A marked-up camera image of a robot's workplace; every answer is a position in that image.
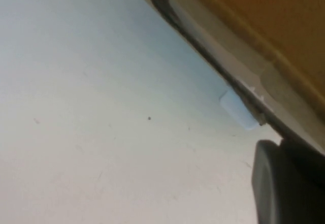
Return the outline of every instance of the white wall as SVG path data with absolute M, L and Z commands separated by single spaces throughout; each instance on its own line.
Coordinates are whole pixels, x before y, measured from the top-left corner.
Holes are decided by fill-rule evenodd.
M 143 0 L 0 0 L 0 35 L 0 223 L 256 223 L 278 136 Z

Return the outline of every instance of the yellow surface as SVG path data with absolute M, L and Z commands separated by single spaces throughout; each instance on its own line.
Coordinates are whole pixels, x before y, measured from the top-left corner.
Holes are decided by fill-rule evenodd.
M 325 0 L 200 0 L 325 113 Z

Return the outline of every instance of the wooden panel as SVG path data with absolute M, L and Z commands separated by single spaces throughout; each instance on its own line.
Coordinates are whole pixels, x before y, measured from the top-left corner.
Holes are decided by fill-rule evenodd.
M 200 0 L 325 114 L 325 0 Z

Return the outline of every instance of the dark spot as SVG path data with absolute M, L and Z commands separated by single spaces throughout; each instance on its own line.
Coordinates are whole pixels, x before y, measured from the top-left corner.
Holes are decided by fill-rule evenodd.
M 97 178 L 97 181 L 99 181 L 99 180 L 101 179 L 102 174 L 103 174 L 103 171 L 101 171 L 100 175 L 99 175 L 98 178 Z
M 80 145 L 76 145 L 76 150 L 83 153 L 83 148 Z
M 247 163 L 247 162 L 243 162 L 248 168 L 250 168 L 250 169 L 252 169 L 253 167 L 249 164 L 249 163 Z
M 34 122 L 35 122 L 36 124 L 40 124 L 40 121 L 38 121 L 36 118 L 34 118 Z

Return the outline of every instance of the black plastic part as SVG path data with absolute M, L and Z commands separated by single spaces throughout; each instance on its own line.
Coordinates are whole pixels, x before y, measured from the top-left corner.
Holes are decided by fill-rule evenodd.
M 252 185 L 260 224 L 325 223 L 325 158 L 303 144 L 260 141 Z

